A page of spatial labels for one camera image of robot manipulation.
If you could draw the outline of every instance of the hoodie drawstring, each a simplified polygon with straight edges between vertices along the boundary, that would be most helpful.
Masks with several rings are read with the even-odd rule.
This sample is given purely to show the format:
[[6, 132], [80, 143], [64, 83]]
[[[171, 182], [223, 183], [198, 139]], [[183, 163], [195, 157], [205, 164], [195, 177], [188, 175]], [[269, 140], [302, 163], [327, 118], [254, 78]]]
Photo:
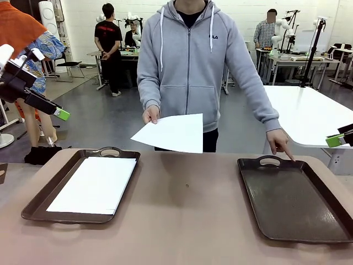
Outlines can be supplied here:
[[215, 16], [215, 4], [212, 5], [212, 14], [211, 14], [211, 24], [210, 24], [210, 48], [211, 53], [213, 49], [213, 18]]
[[163, 17], [164, 17], [164, 7], [161, 12], [161, 72], [163, 72]]

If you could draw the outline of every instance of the brown tray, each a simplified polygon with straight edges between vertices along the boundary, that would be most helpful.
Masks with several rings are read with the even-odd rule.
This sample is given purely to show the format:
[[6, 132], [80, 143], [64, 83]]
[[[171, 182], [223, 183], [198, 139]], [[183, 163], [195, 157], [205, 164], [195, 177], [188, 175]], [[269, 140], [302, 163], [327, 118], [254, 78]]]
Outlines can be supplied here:
[[69, 179], [72, 177], [72, 175], [75, 173], [75, 171], [86, 158], [92, 156], [135, 158], [136, 162], [138, 162], [138, 160], [140, 159], [140, 155], [141, 154], [138, 152], [122, 151], [115, 147], [105, 147], [100, 150], [80, 150], [76, 152], [73, 157], [63, 166], [63, 168], [23, 209], [22, 218], [27, 220], [57, 222], [62, 224], [105, 224], [111, 221], [115, 215], [55, 213], [46, 211], [46, 209], [50, 206], [50, 204], [65, 186], [65, 184], [69, 181]]
[[[263, 159], [279, 161], [262, 165]], [[303, 243], [353, 242], [353, 220], [303, 161], [275, 156], [239, 159], [260, 231], [269, 239]]]

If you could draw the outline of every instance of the hoodie pocket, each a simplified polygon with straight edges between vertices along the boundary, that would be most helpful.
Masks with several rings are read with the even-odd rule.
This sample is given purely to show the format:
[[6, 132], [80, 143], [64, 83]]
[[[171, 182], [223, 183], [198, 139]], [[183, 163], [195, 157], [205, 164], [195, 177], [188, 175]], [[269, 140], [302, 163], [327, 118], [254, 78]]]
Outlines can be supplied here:
[[161, 117], [184, 115], [186, 109], [185, 86], [161, 86]]
[[218, 95], [214, 87], [190, 87], [188, 114], [202, 113], [204, 125], [218, 120]]

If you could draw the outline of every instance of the stack of paper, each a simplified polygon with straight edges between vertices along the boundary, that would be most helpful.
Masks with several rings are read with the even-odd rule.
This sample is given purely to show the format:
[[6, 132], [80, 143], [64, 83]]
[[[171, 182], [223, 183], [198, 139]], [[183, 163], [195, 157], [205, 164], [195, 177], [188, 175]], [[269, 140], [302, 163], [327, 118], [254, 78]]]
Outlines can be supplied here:
[[47, 211], [115, 214], [135, 165], [134, 158], [85, 159]]
[[202, 153], [203, 127], [202, 114], [170, 116], [146, 124], [131, 139], [176, 152]]

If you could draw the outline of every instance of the gray hoodie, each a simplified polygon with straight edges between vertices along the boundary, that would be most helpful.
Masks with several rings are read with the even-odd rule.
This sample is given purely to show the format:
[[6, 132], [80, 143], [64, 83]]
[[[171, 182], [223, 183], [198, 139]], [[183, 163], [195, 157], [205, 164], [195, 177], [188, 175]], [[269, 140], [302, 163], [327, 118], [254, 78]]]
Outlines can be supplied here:
[[204, 115], [204, 132], [218, 128], [224, 63], [245, 92], [266, 131], [280, 128], [261, 79], [235, 22], [209, 0], [188, 29], [170, 1], [147, 20], [138, 61], [143, 108], [156, 105], [161, 117]]

